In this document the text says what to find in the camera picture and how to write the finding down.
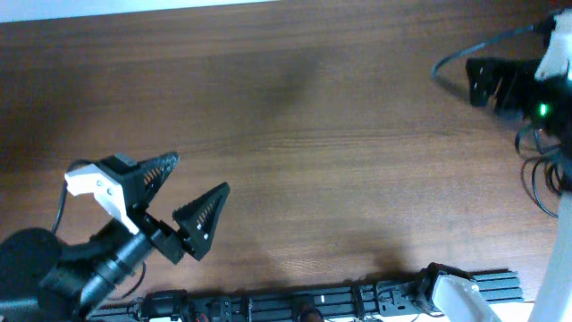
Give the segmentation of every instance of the black wire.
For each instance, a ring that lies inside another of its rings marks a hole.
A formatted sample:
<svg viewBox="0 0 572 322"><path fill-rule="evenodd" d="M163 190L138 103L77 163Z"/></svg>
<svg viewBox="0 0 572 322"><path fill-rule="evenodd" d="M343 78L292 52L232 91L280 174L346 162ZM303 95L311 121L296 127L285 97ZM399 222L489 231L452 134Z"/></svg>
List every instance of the black wire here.
<svg viewBox="0 0 572 322"><path fill-rule="evenodd" d="M437 76L437 72L439 71L439 69L454 59L460 58L462 56L473 54L474 52L479 51L479 50L481 50L485 47L488 47L490 45L496 44L501 40L508 39L508 38L514 38L515 36L525 34L527 32L532 32L532 31L534 31L534 28L535 28L535 24L530 24L530 25L522 27L522 28L516 28L513 30L508 30L508 31L505 31L505 32L493 37L493 38L485 40L481 43L478 43L476 45L473 45L473 46L465 48L465 49L461 49L456 53L453 53L451 55L443 57L439 62L437 62L437 64L433 65L433 68L431 69L431 78L434 79Z"/></svg>
<svg viewBox="0 0 572 322"><path fill-rule="evenodd" d="M534 129L533 135L534 135L534 144L536 146L536 151L538 151L538 153L540 153L541 155L545 155L547 153L555 151L556 149L562 146L561 144L554 144L552 146L543 148L540 144L540 133L538 132L538 130Z"/></svg>
<svg viewBox="0 0 572 322"><path fill-rule="evenodd" d="M84 159L75 160L75 161L71 162L70 166L68 166L66 173L69 173L71 170L73 170L75 167L77 167L79 165L91 165L92 163L93 162L91 162L89 160L84 160ZM55 222L54 222L54 225L52 226L52 233L53 234L55 234L55 232L57 232L57 228L60 226L60 222L62 221L63 208L65 207L65 197L68 194L67 188L68 188L68 183L64 179L63 180L62 193L60 194L60 202L59 202L59 206L58 206L57 216L55 217Z"/></svg>
<svg viewBox="0 0 572 322"><path fill-rule="evenodd" d="M556 175L556 180L558 182L559 187L556 187L554 181L552 180L554 175ZM552 164L546 169L546 178L548 180L548 188L552 192L556 193L559 197L562 196L562 191L560 191L560 187L563 185L563 181L560 178L558 166L556 164Z"/></svg>
<svg viewBox="0 0 572 322"><path fill-rule="evenodd" d="M133 287L131 287L130 290L128 290L124 295L120 296L120 297L116 297L116 298L109 298L109 301L121 301L124 300L126 297L132 295L135 291L137 291L137 289L141 286L141 284L143 283L143 279L145 279L145 273L147 272L147 265L145 264L145 262L142 263L142 268L141 268L141 276L139 277L139 280L137 281L137 283L135 285L133 285Z"/></svg>
<svg viewBox="0 0 572 322"><path fill-rule="evenodd" d="M554 214L546 206L544 206L543 202L538 197L538 191L536 190L536 169L538 169L538 165L546 162L550 162L550 159L547 157L541 157L540 159L538 159L538 161L536 161L536 163L533 166L532 182L533 182L534 199L536 200L536 205L538 205L538 207L540 207L540 209L542 209L543 212L545 212L548 216L558 218L558 215Z"/></svg>
<svg viewBox="0 0 572 322"><path fill-rule="evenodd" d="M530 130L532 130L532 128L533 125L528 124L528 126L525 126L517 132L517 136L515 137L515 149L517 150L518 154L520 154L520 141L525 135L527 135Z"/></svg>

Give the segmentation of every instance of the white mount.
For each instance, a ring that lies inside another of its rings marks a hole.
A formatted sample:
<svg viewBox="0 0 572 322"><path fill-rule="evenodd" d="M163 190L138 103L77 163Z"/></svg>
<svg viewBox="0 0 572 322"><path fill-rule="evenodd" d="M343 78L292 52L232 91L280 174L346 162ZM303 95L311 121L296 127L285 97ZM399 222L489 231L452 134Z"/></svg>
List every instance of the white mount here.
<svg viewBox="0 0 572 322"><path fill-rule="evenodd" d="M84 193L93 193L94 198L109 215L119 220L132 234L139 232L127 216L123 187L97 165L86 165L65 174L68 192L74 197Z"/></svg>
<svg viewBox="0 0 572 322"><path fill-rule="evenodd" d="M466 278L440 275L431 301L452 322L501 322L479 292L479 287Z"/></svg>
<svg viewBox="0 0 572 322"><path fill-rule="evenodd" d="M572 10L555 16L554 20L556 28L534 78L544 81L550 77L567 75L572 81Z"/></svg>

